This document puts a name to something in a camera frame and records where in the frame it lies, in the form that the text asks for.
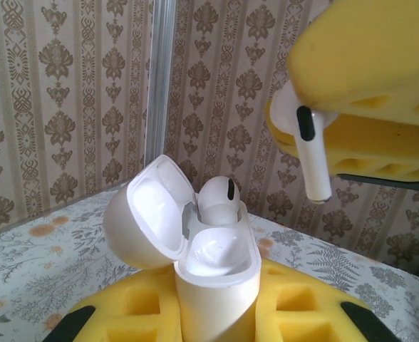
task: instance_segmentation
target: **open case lid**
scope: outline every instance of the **open case lid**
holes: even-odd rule
[[[183,258],[182,213],[196,204],[182,170],[166,155],[143,169],[112,198],[103,217],[108,246],[126,264],[163,267]]]

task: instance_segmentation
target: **damask wallpaper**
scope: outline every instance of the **damask wallpaper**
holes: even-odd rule
[[[299,161],[278,151],[265,124],[287,53],[328,5],[178,0],[165,152],[196,190],[230,176],[251,213],[414,272],[419,192],[334,178],[331,201],[313,205]]]
[[[0,230],[142,167],[152,8],[0,0]]]

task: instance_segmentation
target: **airpods case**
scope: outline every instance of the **airpods case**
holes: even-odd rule
[[[108,204],[108,246],[134,267],[174,264],[186,341],[253,341],[262,260],[246,205],[240,202],[237,223],[210,226],[196,204],[182,170],[161,155]]]

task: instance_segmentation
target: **earbud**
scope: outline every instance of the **earbud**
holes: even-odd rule
[[[327,202],[331,197],[324,128],[337,116],[335,113],[320,113],[304,106],[296,96],[291,81],[287,81],[274,94],[271,102],[273,124],[295,138],[306,195],[316,204]]]
[[[239,190],[228,177],[208,180],[198,195],[198,210],[202,223],[225,226],[238,222]]]

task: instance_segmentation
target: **beige wallpaper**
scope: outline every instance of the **beige wallpaper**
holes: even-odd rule
[[[152,4],[0,0],[0,230],[141,168]]]
[[[264,107],[288,77],[287,53],[328,4],[178,0],[166,153],[196,190],[230,176],[250,212],[417,271],[419,192],[335,178],[331,201],[313,205],[299,161],[267,130]]]

